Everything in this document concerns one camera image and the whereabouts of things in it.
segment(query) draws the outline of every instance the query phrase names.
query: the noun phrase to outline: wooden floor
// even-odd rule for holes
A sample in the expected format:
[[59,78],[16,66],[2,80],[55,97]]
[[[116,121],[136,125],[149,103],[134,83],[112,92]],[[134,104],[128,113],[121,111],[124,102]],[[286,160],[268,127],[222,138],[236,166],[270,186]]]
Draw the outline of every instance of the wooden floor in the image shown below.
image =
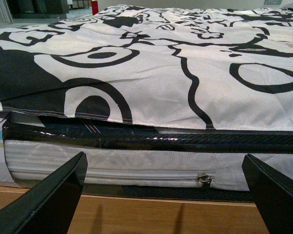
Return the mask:
[[[0,209],[26,189],[0,187]],[[70,234],[268,234],[253,203],[82,195]]]

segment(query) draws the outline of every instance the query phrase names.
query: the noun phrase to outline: black and white printed blanket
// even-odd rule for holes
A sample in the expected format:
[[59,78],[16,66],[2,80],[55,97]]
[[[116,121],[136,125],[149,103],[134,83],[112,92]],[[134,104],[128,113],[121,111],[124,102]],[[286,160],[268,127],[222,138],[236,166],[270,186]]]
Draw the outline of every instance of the black and white printed blanket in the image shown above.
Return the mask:
[[0,29],[0,111],[293,131],[293,13],[116,5]]

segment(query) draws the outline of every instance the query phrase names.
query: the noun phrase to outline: red fire extinguisher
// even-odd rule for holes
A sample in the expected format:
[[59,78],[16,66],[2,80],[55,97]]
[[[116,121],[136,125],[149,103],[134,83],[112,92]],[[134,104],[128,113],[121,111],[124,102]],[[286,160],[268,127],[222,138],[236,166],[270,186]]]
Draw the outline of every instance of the red fire extinguisher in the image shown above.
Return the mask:
[[98,1],[91,2],[92,14],[95,15],[99,12]]

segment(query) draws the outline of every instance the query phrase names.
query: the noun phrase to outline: mattress stack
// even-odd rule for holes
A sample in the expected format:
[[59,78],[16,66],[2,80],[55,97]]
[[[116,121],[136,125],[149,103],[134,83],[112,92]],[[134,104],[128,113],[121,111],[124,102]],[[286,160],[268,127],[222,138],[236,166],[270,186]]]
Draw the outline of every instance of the mattress stack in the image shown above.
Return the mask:
[[293,178],[293,12],[117,5],[0,29],[7,167],[41,180],[247,191],[252,153]]

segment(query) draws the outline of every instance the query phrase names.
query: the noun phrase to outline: zipper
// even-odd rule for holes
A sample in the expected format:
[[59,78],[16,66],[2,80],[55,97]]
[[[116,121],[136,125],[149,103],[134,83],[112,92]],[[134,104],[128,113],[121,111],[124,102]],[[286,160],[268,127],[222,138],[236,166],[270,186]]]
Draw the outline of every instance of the zipper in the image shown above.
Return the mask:
[[[56,166],[41,166],[33,164],[19,164],[14,162],[8,163],[8,168],[12,174],[22,175],[21,177],[46,177],[57,169]],[[194,187],[209,187],[211,183],[211,176],[206,174],[199,174],[198,172],[186,171],[139,171],[139,170],[107,170],[107,169],[93,169],[88,168],[86,173],[86,181],[144,181],[159,183],[190,183]]]

